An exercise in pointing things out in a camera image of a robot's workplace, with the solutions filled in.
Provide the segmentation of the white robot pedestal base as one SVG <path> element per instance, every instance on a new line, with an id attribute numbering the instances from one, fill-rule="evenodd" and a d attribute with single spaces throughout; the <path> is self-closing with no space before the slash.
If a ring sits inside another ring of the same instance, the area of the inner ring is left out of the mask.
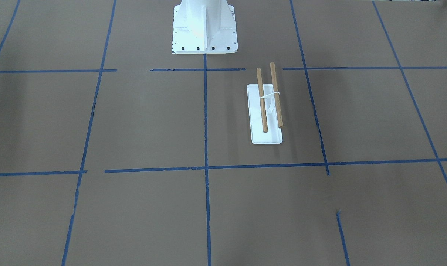
<path id="1" fill-rule="evenodd" d="M 183 0 L 173 11 L 173 54 L 238 51 L 234 6 L 226 0 Z"/>

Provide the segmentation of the white wooden towel rack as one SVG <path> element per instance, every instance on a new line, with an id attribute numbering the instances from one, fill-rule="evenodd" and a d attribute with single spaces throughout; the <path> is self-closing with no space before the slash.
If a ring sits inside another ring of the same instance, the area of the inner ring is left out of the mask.
<path id="1" fill-rule="evenodd" d="M 251 143 L 281 144 L 284 139 L 280 91 L 275 62 L 270 63 L 271 84 L 264 84 L 257 68 L 257 83 L 247 85 L 247 102 Z"/>

